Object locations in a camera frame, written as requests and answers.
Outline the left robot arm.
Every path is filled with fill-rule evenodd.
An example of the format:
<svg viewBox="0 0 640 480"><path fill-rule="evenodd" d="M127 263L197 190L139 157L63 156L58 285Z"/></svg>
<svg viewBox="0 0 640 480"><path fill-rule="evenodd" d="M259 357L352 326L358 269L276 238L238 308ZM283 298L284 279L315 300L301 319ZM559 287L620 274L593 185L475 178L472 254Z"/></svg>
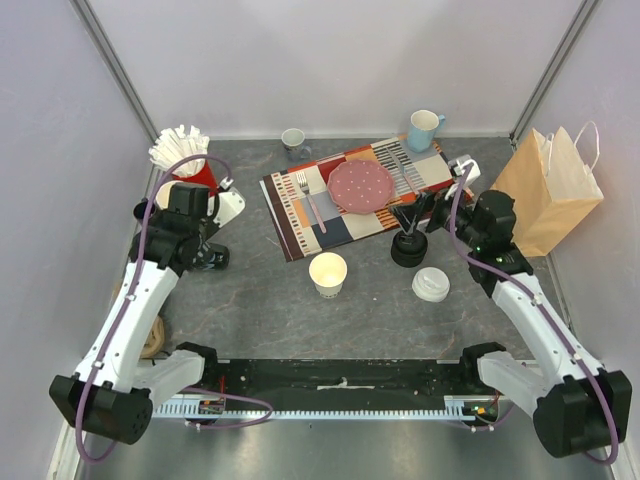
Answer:
<svg viewBox="0 0 640 480"><path fill-rule="evenodd" d="M195 266L208 204L208 187L174 182L166 208L150 200L135 207L141 230L132 240L112 309L74 373L55 376L49 387L50 398L76 430L134 444L146 431L155 405L188 385L198 393L218 385L218 367L193 351L171 355L164 366L138 369L160 307L180 276Z"/></svg>

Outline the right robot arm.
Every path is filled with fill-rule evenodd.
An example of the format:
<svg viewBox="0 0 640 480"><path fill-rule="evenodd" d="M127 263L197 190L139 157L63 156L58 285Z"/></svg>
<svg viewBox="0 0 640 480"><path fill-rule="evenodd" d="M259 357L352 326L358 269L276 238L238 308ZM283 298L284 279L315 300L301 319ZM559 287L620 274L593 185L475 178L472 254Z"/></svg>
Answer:
<svg viewBox="0 0 640 480"><path fill-rule="evenodd" d="M603 464L615 462L626 439L632 385L620 370L609 372L564 324L546 298L533 268L513 241L514 201L488 190L469 206L461 193L422 192L414 202L393 205L400 225L391 253L402 266L426 242L426 230L446 229L473 280L510 319L537 362L532 370L505 347L488 342L467 347L458 381L477 394L490 387L533 421L543 448L555 458L607 447Z"/></svg>

